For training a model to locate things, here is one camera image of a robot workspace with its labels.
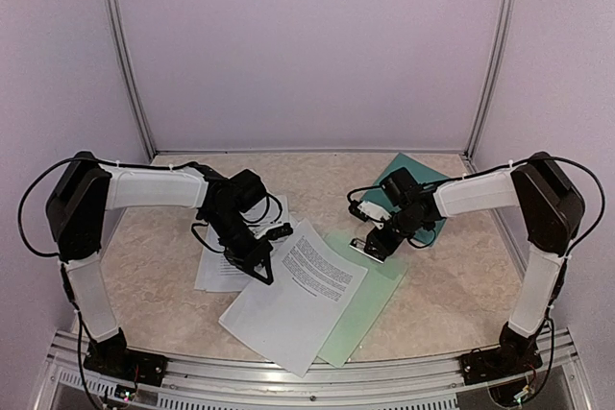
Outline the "white printed top sheet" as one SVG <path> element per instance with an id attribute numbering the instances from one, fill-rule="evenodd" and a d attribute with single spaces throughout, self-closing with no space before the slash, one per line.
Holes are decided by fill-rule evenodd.
<path id="1" fill-rule="evenodd" d="M 303 377 L 367 269 L 334 252 L 304 219 L 276 251 L 274 281 L 251 281 L 219 318 L 239 342 Z"/>

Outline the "green file folder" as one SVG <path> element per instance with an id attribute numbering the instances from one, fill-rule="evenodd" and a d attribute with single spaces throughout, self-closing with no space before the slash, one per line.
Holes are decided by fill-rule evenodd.
<path id="1" fill-rule="evenodd" d="M 374 185 L 362 187 L 361 199 L 348 195 L 349 211 L 375 227 L 361 240 L 331 232 L 327 244 L 344 258 L 367 269 L 367 274 L 340 317 L 318 357 L 340 368 L 350 359 L 386 307 L 406 273 L 391 255 L 404 242 L 417 250 L 433 245 L 445 220 L 427 200 L 426 186 L 446 176 L 398 154 Z"/>

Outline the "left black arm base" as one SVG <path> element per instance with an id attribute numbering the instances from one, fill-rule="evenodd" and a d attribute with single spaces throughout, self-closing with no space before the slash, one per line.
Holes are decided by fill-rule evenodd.
<path id="1" fill-rule="evenodd" d="M 162 354 L 130 349 L 122 329 L 90 345 L 84 359 L 88 371 L 155 387 L 161 386 L 167 364 L 168 358 Z"/>

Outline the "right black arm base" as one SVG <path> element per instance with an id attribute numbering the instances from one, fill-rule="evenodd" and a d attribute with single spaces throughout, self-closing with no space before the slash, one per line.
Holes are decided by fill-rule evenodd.
<path id="1" fill-rule="evenodd" d="M 498 380 L 540 368 L 543 361 L 536 345 L 539 333 L 537 330 L 524 337 L 505 324 L 496 347 L 473 349 L 458 357 L 464 384 Z"/>

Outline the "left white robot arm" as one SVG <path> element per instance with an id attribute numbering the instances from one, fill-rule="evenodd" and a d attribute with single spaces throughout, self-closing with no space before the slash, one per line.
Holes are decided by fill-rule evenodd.
<path id="1" fill-rule="evenodd" d="M 98 362 L 116 376 L 135 365 L 132 351 L 117 340 L 120 326 L 111 309 L 100 267 L 105 215 L 132 207 L 171 206 L 193 209 L 200 224 L 212 227 L 227 261 L 265 284 L 273 281 L 273 246 L 257 236 L 244 218 L 268 192 L 260 177 L 243 170 L 226 178 L 207 165 L 130 166 L 80 152 L 67 162 L 46 204 L 58 246 L 68 296 L 95 342 Z"/>

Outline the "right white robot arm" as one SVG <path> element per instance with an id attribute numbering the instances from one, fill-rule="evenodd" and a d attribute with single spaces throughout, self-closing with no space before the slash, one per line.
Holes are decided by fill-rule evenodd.
<path id="1" fill-rule="evenodd" d="M 399 168 L 378 184 L 393 209 L 369 201 L 349 201 L 350 212 L 374 228 L 364 243 L 365 253 L 385 261 L 403 241 L 423 229 L 457 215 L 488 209 L 517 207 L 528 234 L 529 259 L 518 300 L 506 327 L 529 338 L 543 324 L 555 297 L 572 241 L 578 234 L 585 203 L 546 152 L 466 177 L 419 182 Z"/>

